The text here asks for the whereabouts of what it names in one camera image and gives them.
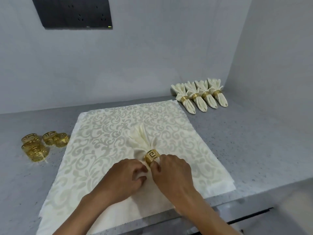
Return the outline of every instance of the gray wall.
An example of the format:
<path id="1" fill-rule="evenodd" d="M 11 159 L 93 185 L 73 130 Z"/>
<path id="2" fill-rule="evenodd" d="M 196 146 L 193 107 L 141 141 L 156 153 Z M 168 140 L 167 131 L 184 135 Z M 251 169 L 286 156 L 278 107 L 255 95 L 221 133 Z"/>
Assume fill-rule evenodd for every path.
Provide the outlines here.
<path id="1" fill-rule="evenodd" d="M 226 89 L 313 134 L 313 0 L 252 0 Z"/>
<path id="2" fill-rule="evenodd" d="M 113 30 L 45 30 L 0 0 L 0 113 L 170 95 L 226 81 L 251 0 L 109 0 Z"/>

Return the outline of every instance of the white cloth napkin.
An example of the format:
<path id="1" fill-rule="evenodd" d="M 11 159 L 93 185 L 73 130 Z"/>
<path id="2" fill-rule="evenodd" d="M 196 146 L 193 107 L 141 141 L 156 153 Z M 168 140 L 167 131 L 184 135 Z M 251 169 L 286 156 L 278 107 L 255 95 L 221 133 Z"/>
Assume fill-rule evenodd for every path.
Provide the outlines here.
<path id="1" fill-rule="evenodd" d="M 137 127 L 141 122 L 145 131 Z M 136 138 L 133 143 L 138 149 L 135 156 L 142 157 L 140 150 L 156 146 L 159 153 L 185 159 L 191 166 L 194 186 L 204 198 L 235 189 L 233 179 L 194 130 L 177 101 L 92 110 L 81 113 L 73 129 L 58 174 L 39 213 L 42 219 L 37 235 L 53 234 L 114 163 L 134 158 L 133 148 L 127 145 L 134 127 L 145 138 L 142 141 L 132 137 Z M 148 172 L 143 187 L 130 198 L 107 208 L 87 234 L 172 208 Z"/>
<path id="2" fill-rule="evenodd" d="M 133 130 L 131 130 L 131 133 L 129 134 L 128 145 L 131 146 L 134 150 L 134 158 L 142 161 L 146 166 L 147 164 L 144 160 L 144 157 L 146 153 L 150 150 L 156 150 L 156 144 L 157 138 L 153 137 L 151 140 L 149 139 L 143 123 L 135 125 Z M 159 158 L 156 158 L 155 161 L 157 163 L 160 163 Z"/>
<path id="3" fill-rule="evenodd" d="M 208 81 L 205 80 L 201 80 L 201 81 L 195 81 L 196 86 L 199 88 L 199 94 L 202 96 L 202 94 L 206 91 L 209 91 L 208 88 Z M 217 109 L 217 103 L 214 100 L 213 96 L 211 94 L 206 95 L 206 97 L 204 98 L 205 101 L 208 103 L 208 105 L 213 108 L 213 109 Z"/>
<path id="4" fill-rule="evenodd" d="M 182 102 L 182 97 L 187 96 L 184 84 L 183 83 L 177 83 L 176 85 L 171 85 L 171 87 L 174 90 L 174 92 L 177 94 L 176 100 L 178 102 Z M 190 99 L 184 100 L 182 102 L 182 104 L 190 114 L 194 115 L 196 113 L 196 109 L 195 109 L 194 105 L 191 103 Z"/>
<path id="5" fill-rule="evenodd" d="M 190 99 L 195 93 L 198 93 L 200 95 L 194 99 L 194 102 L 196 103 L 199 110 L 201 110 L 202 112 L 206 112 L 208 110 L 208 107 L 205 101 L 202 99 L 201 94 L 199 93 L 199 88 L 196 88 L 195 83 L 190 83 L 190 81 L 188 81 L 187 83 L 185 83 L 185 88 L 188 90 L 186 94 Z"/>
<path id="6" fill-rule="evenodd" d="M 222 90 L 223 89 L 223 86 L 220 86 L 221 85 L 221 79 L 209 79 L 208 78 L 208 85 L 209 85 L 209 93 L 211 95 L 213 95 L 213 93 L 216 91 L 216 90 Z M 218 93 L 216 96 L 215 96 L 215 99 L 217 100 L 217 102 L 223 106 L 223 107 L 227 107 L 228 106 L 228 103 L 227 103 L 227 100 L 224 96 L 223 93 Z"/>

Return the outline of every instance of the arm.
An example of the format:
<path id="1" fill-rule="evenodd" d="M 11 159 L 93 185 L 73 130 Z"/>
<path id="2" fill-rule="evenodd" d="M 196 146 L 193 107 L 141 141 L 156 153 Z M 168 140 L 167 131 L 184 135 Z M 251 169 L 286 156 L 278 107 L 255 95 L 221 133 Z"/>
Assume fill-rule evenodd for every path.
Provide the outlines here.
<path id="1" fill-rule="evenodd" d="M 161 155 L 151 163 L 152 177 L 160 191 L 203 235 L 238 235 L 196 191 L 190 165 L 174 155 Z"/>
<path id="2" fill-rule="evenodd" d="M 115 163 L 53 235 L 86 235 L 107 207 L 127 199 L 139 190 L 147 179 L 141 176 L 135 180 L 140 172 L 148 170 L 136 159 L 124 159 Z"/>

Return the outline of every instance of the countertop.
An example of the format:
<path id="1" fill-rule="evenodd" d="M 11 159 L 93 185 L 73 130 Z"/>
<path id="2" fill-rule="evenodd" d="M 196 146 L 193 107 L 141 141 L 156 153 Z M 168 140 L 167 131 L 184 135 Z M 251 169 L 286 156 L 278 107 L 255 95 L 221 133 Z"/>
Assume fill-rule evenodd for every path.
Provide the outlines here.
<path id="1" fill-rule="evenodd" d="M 312 146 L 305 135 L 225 93 L 227 108 L 186 112 L 195 130 L 229 171 L 236 190 L 207 201 L 220 205 L 313 177 Z M 39 211 L 57 175 L 65 148 L 50 151 L 46 161 L 32 163 L 20 139 L 48 131 L 71 134 L 81 112 L 175 99 L 147 98 L 0 115 L 0 234 L 35 235 Z M 178 217 L 174 210 L 109 229 L 116 235 Z"/>

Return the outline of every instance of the person's left hand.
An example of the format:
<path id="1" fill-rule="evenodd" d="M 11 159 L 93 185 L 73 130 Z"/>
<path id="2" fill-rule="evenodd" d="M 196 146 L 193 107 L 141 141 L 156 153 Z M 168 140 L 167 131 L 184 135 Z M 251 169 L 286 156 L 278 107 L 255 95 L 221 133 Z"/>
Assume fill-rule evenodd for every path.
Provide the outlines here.
<path id="1" fill-rule="evenodd" d="M 135 179 L 140 172 L 148 172 L 148 169 L 139 160 L 123 159 L 108 170 L 90 195 L 96 198 L 98 205 L 104 210 L 139 190 L 147 179 L 146 176 Z"/>

